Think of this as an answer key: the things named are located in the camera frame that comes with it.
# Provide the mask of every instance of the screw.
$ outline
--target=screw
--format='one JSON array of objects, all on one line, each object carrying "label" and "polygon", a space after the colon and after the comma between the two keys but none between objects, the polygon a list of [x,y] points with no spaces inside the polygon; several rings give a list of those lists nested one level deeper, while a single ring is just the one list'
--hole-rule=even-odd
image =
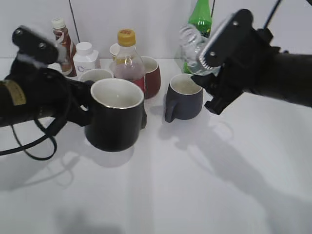
[{"label": "screw", "polygon": [[42,112],[43,112],[43,110],[42,110],[42,106],[41,106],[39,109],[39,116],[42,116]]},{"label": "screw", "polygon": [[43,42],[39,43],[39,48],[40,49],[45,49],[47,47],[47,45]]},{"label": "screw", "polygon": [[20,36],[23,34],[23,31],[20,29],[17,29],[17,30],[15,30],[15,34]]},{"label": "screw", "polygon": [[216,57],[215,52],[214,52],[214,51],[211,51],[211,52],[210,52],[210,56],[212,56],[212,57]]},{"label": "screw", "polygon": [[217,87],[218,87],[218,85],[215,84],[215,83],[212,83],[212,84],[210,85],[210,88],[211,88],[211,89],[216,89]]}]

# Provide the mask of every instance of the clear plastic bottle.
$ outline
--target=clear plastic bottle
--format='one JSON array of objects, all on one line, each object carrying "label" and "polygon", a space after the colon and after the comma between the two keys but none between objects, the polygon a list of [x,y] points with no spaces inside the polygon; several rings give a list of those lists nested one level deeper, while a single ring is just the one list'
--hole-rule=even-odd
[{"label": "clear plastic bottle", "polygon": [[207,41],[208,39],[203,37],[192,24],[187,24],[180,30],[182,59],[187,63],[189,70],[195,75],[205,76],[210,73],[217,74],[219,72],[219,67],[207,70],[197,58],[198,53]]},{"label": "clear plastic bottle", "polygon": [[114,76],[133,82],[145,93],[145,67],[135,48],[136,35],[134,31],[130,29],[120,30],[118,32],[118,44],[120,51],[114,62]]},{"label": "clear plastic bottle", "polygon": [[[213,20],[210,14],[209,0],[197,0],[196,6],[192,15],[189,18],[190,24],[194,25],[201,35],[205,38],[208,38],[211,31],[211,25]],[[184,73],[190,73],[191,71],[187,65],[184,63]]]}]

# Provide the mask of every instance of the white bottle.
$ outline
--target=white bottle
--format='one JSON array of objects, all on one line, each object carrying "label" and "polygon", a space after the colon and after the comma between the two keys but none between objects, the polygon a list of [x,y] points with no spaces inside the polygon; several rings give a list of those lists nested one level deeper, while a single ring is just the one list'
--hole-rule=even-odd
[{"label": "white bottle", "polygon": [[76,54],[73,57],[78,79],[86,71],[101,68],[98,51],[93,50],[92,44],[89,42],[81,42],[76,45]]}]

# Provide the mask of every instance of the mug rim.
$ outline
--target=mug rim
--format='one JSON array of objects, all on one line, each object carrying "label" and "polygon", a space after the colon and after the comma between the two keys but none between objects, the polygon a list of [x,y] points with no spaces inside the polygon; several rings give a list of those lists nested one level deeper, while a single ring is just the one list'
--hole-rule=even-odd
[{"label": "mug rim", "polygon": [[[94,94],[94,88],[96,85],[98,85],[99,83],[101,82],[125,82],[125,83],[128,83],[128,85],[131,85],[132,87],[135,87],[139,93],[140,93],[140,100],[135,103],[134,105],[131,105],[131,106],[127,106],[127,107],[115,107],[115,106],[110,106],[102,101],[100,101]],[[128,81],[128,80],[125,80],[125,79],[118,79],[118,78],[106,78],[106,79],[101,79],[101,80],[98,80],[96,81],[92,86],[91,86],[91,89],[90,89],[90,93],[91,93],[91,96],[92,98],[98,102],[99,104],[107,107],[107,108],[111,108],[111,109],[118,109],[118,110],[126,110],[126,109],[131,109],[131,108],[134,108],[134,107],[137,107],[139,106],[143,101],[144,101],[144,93],[143,91],[141,90],[140,87],[138,87],[136,84],[133,84],[132,82]]]},{"label": "mug rim", "polygon": [[203,90],[203,87],[200,87],[199,85],[196,84],[200,89],[199,89],[197,92],[195,92],[195,93],[184,94],[184,93],[181,93],[181,92],[177,91],[175,88],[172,87],[172,81],[173,81],[176,77],[182,76],[182,75],[187,75],[189,78],[191,78],[191,77],[193,76],[192,74],[182,73],[182,74],[178,74],[178,75],[175,75],[174,77],[172,77],[171,80],[170,80],[170,87],[171,87],[175,92],[177,92],[178,94],[181,94],[181,95],[189,96],[189,95],[198,94],[199,92],[201,92],[201,91]]},{"label": "mug rim", "polygon": [[83,76],[85,76],[85,74],[91,73],[91,72],[93,72],[93,71],[95,71],[95,70],[96,70],[96,71],[99,71],[99,70],[105,71],[105,72],[108,72],[108,73],[110,74],[111,77],[109,77],[109,78],[103,78],[103,79],[110,79],[110,78],[113,78],[113,74],[112,74],[110,71],[107,71],[107,70],[102,69],[102,68],[96,68],[96,69],[92,69],[92,70],[89,70],[89,71],[84,72],[84,73],[80,76],[79,81],[82,81],[82,82],[87,81],[87,80],[82,80]]},{"label": "mug rim", "polygon": [[159,67],[159,63],[156,61],[156,59],[155,58],[153,58],[153,57],[150,57],[150,56],[141,56],[141,58],[148,58],[148,59],[152,59],[153,61],[155,61],[156,63],[157,63],[157,67],[154,69],[154,70],[152,70],[152,71],[150,71],[150,72],[145,72],[145,74],[150,74],[150,73],[152,73],[152,72],[154,72],[154,71],[156,71],[157,69],[158,69],[158,67]]},{"label": "mug rim", "polygon": [[117,54],[114,54],[113,52],[112,52],[112,48],[115,46],[116,47],[116,45],[118,45],[118,46],[120,46],[118,43],[114,43],[114,44],[112,44],[111,45],[111,47],[109,47],[109,53],[112,55],[112,56],[114,56],[114,57],[116,57],[117,56]]}]

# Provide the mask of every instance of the bottle cap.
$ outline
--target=bottle cap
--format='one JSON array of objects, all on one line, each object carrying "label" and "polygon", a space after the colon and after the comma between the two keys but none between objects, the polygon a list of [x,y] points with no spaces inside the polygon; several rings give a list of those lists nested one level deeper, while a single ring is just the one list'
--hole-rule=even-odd
[{"label": "bottle cap", "polygon": [[131,29],[122,29],[118,32],[118,44],[129,47],[136,44],[136,34]]},{"label": "bottle cap", "polygon": [[55,29],[60,29],[60,28],[66,27],[65,21],[61,17],[53,19],[52,25],[53,25],[53,28],[55,28]]},{"label": "bottle cap", "polygon": [[76,45],[77,54],[85,56],[93,53],[92,44],[89,42],[80,42]]}]

